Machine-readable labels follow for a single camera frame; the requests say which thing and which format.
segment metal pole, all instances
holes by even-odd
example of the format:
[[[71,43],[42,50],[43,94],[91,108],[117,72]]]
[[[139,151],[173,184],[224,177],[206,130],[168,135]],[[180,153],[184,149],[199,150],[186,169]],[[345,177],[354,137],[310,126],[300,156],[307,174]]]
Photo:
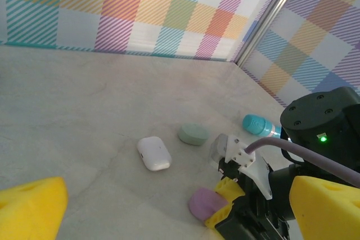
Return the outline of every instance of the metal pole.
[[[281,11],[287,0],[272,0],[261,16],[254,30],[251,32],[249,38],[238,53],[235,63],[241,67],[245,61],[250,57],[251,53],[259,44],[266,31],[269,29],[271,23],[274,21],[278,13]]]

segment blue cap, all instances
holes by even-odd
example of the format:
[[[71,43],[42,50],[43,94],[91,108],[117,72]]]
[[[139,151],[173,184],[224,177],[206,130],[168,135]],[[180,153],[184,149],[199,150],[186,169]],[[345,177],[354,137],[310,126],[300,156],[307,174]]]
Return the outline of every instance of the blue cap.
[[[246,115],[242,120],[242,127],[251,134],[267,137],[273,132],[273,137],[280,137],[281,128],[274,126],[267,119],[258,115]]]

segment plaid wallpaper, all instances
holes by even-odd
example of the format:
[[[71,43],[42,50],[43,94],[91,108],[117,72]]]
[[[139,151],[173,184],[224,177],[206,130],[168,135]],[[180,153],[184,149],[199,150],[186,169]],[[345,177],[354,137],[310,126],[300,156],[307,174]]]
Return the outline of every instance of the plaid wallpaper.
[[[243,70],[283,106],[340,86],[360,94],[360,0],[289,0]]]
[[[262,0],[0,0],[0,43],[225,61]]]
[[[254,30],[256,25],[258,24],[260,18],[263,16],[265,10],[269,6],[272,0],[265,0],[259,3],[258,8],[254,10],[253,15],[250,17],[250,20],[247,24],[247,26],[243,29],[243,31],[240,33],[239,38],[237,39],[237,42],[234,44],[232,49],[230,50],[227,61],[234,62],[236,60],[236,57],[239,55],[240,50],[244,46],[245,42],[249,38],[251,32]]]

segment green oval soap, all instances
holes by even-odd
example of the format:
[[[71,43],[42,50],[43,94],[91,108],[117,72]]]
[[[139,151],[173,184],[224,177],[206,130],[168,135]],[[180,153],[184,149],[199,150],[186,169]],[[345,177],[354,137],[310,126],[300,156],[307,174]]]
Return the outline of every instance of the green oval soap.
[[[178,132],[179,139],[193,146],[200,146],[209,138],[209,132],[198,124],[183,124]]]

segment marble surface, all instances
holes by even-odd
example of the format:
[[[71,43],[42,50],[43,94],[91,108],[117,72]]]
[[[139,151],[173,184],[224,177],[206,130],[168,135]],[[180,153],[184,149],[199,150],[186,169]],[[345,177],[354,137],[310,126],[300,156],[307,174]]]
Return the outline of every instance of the marble surface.
[[[66,180],[58,240],[176,240],[217,238],[187,209],[220,179],[207,162],[212,141],[250,143],[242,118],[278,123],[282,107],[231,63],[0,46],[0,111],[0,188]],[[187,122],[210,130],[202,147],[177,138]],[[168,170],[142,163],[136,143],[148,136],[167,146]],[[274,169],[289,164],[276,148],[261,152]]]

